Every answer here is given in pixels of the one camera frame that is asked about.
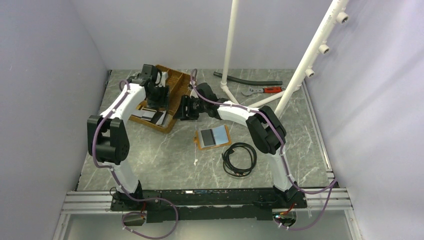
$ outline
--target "coiled black cable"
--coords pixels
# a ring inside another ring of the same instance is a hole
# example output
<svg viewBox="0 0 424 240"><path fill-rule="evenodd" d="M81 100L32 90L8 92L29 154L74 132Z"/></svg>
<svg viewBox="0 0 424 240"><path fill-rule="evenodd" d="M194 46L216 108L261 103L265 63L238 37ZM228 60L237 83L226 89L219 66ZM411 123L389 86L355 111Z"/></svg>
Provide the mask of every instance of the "coiled black cable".
<svg viewBox="0 0 424 240"><path fill-rule="evenodd" d="M250 155L250 162L251 165L249 168L242 169L237 168L230 162L230 154L234 153L235 148L243 148L246 149L247 152ZM224 171L234 177L242 178L246 177L247 175L251 174L253 168L256 166L258 155L256 154L256 150L249 144L244 142L236 142L233 145L231 145L223 154L222 154L222 167L224 168Z"/></svg>

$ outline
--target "white pvc pipe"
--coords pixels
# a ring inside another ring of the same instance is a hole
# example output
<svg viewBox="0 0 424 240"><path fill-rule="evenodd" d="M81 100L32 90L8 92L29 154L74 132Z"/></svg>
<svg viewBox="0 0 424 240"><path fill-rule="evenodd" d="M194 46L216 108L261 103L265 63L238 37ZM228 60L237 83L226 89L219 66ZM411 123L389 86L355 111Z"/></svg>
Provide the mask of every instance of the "white pvc pipe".
<svg viewBox="0 0 424 240"><path fill-rule="evenodd" d="M232 0L231 14L229 16L228 36L226 38L224 68L222 70L221 89L228 95L231 102L239 104L227 87L228 67L230 65L231 48L233 47L234 29L236 28L237 11L239 0Z"/></svg>
<svg viewBox="0 0 424 240"><path fill-rule="evenodd" d="M307 47L305 54L300 60L300 63L297 66L296 71L294 72L294 75L287 86L287 89L284 92L279 92L277 94L274 94L273 96L267 97L259 102L256 102L250 105L249 107L256 108L281 97L281 100L275 109L275 115L277 115L277 117L281 116L284 108L289 102L290 97L296 90L299 89L299 85L302 84L302 81L306 76L306 70L312 70L312 65L315 59L317 58L318 54L320 54L319 47L322 44L326 43L328 36L330 35L331 31L333 30L336 24L337 15L342 10L344 10L344 8L346 8L348 1L349 0L333 0L331 2L324 18L322 19L318 29L315 32L315 35L313 36L309 46Z"/></svg>
<svg viewBox="0 0 424 240"><path fill-rule="evenodd" d="M270 97L267 97L267 98L265 98L263 100L260 100L258 102L255 102L252 105L249 105L249 108L258 108L258 107L260 107L262 105L265 105L265 104L267 104L269 102L272 102L272 101L274 101L276 99L279 99L279 98L281 98L283 96L284 92L285 91L281 91L279 93L275 93L275 94L273 94Z"/></svg>

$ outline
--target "red-handled tool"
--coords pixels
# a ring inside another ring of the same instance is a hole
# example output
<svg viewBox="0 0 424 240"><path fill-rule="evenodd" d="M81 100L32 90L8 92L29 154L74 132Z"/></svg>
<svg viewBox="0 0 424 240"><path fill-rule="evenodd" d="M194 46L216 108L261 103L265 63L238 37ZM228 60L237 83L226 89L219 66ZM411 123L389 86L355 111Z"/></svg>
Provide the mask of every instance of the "red-handled tool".
<svg viewBox="0 0 424 240"><path fill-rule="evenodd" d="M245 92L241 92L241 94L243 94L244 96L250 96L252 94L257 94L257 93L276 94L276 93L282 92L285 89L286 89L285 87L280 87L280 86L264 87L260 89L254 89L251 86L249 86L249 89Z"/></svg>

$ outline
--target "wooden tray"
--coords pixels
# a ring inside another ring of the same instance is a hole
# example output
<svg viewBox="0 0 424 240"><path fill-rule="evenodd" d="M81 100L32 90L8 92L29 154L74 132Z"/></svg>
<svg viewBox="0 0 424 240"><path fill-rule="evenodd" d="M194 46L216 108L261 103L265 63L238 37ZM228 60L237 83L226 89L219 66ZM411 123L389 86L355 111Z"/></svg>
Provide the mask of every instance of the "wooden tray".
<svg viewBox="0 0 424 240"><path fill-rule="evenodd" d="M146 125L161 133L167 134L171 132L172 128L177 122L177 119L174 119L174 115L177 112L178 107L180 106L181 97L183 95L190 95L190 90L189 90L190 75L187 73L170 69L162 65L156 65L156 67L160 71L168 73L168 79L166 80L166 85L169 86L169 104L168 104L168 109L165 109L165 108L161 109L161 110L166 110L166 116L165 116L165 119L163 120L163 125L158 126L156 124L153 124L149 121L143 120L133 115L129 117L129 120L139 124ZM145 100L145 101L142 101L137 106L137 109L141 109L146 106L147 106L147 101Z"/></svg>

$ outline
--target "pvc pipe elbow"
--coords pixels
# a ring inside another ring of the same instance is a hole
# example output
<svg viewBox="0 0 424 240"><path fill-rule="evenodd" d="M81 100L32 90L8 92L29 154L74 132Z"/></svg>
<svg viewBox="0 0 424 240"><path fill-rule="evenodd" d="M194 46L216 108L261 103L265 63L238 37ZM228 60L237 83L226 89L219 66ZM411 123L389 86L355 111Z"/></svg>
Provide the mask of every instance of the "pvc pipe elbow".
<svg viewBox="0 0 424 240"><path fill-rule="evenodd" d="M227 94L228 98L230 99L231 102L235 103L235 104L239 104L239 102L236 100L236 98L234 97L234 95L230 92L230 90L228 89L227 84L223 84L221 82L221 89L224 91L224 93Z"/></svg>
<svg viewBox="0 0 424 240"><path fill-rule="evenodd" d="M339 23L339 24L344 24L348 21L349 19L349 15L347 15L344 11L340 12L337 17L335 18L335 20Z"/></svg>
<svg viewBox="0 0 424 240"><path fill-rule="evenodd" d="M224 88L227 88L228 89L228 87L227 87L227 81L224 81L224 79L221 79L221 81L220 81L220 87L225 92Z"/></svg>
<svg viewBox="0 0 424 240"><path fill-rule="evenodd" d="M314 72L314 70L312 70L312 68L308 68L308 69L306 69L305 74L308 78L312 78L312 76L314 76L315 72Z"/></svg>
<svg viewBox="0 0 424 240"><path fill-rule="evenodd" d="M318 50L320 53L326 54L330 51L330 47L327 46L326 44L322 44L321 46L318 47Z"/></svg>

